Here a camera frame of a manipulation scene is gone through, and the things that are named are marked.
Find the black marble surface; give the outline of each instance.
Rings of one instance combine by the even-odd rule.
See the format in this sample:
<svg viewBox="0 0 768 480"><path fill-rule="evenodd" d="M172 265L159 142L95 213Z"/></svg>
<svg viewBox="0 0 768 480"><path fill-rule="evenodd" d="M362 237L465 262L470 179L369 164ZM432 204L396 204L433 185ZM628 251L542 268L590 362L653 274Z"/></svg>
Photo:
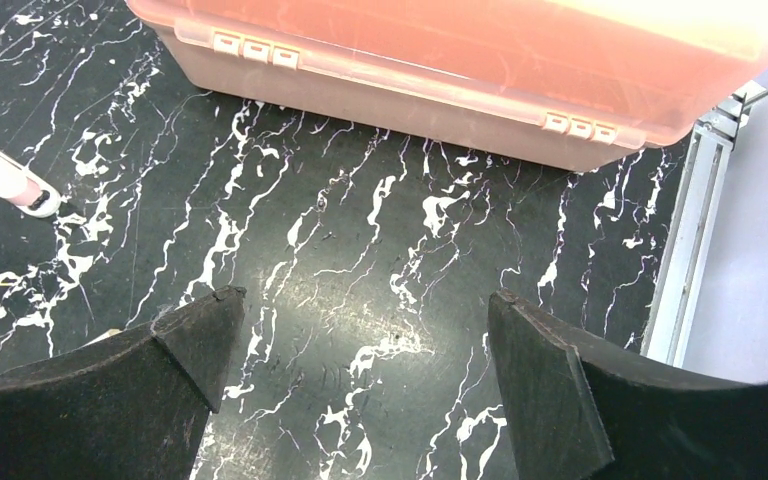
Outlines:
<svg viewBox="0 0 768 480"><path fill-rule="evenodd" d="M579 175L199 90L124 2L0 0L0 372L228 283L251 341L192 478L506 479L506 287L638 350L686 149Z"/></svg>

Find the small white bottle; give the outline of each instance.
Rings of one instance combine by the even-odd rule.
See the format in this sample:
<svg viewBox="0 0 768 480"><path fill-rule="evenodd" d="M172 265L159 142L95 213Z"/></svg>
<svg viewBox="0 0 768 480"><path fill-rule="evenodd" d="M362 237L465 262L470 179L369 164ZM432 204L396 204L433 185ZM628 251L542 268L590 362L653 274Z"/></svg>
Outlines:
<svg viewBox="0 0 768 480"><path fill-rule="evenodd" d="M0 197L38 218L55 214L62 202L57 190L1 151Z"/></svg>

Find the metal frame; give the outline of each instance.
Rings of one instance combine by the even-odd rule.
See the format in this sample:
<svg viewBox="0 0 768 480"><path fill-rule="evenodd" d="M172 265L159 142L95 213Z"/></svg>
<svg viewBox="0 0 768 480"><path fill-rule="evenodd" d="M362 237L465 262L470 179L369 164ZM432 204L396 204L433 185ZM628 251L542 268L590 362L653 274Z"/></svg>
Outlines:
<svg viewBox="0 0 768 480"><path fill-rule="evenodd" d="M658 272L641 354L681 367L745 97L732 95L697 120Z"/></svg>

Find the plastic storage box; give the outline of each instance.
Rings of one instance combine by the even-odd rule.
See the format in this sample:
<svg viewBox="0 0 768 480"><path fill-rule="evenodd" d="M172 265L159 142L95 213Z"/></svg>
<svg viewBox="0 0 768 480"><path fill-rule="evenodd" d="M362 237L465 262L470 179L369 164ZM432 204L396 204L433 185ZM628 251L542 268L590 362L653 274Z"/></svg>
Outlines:
<svg viewBox="0 0 768 480"><path fill-rule="evenodd" d="M768 66L768 0L129 0L187 77L569 170L681 139Z"/></svg>

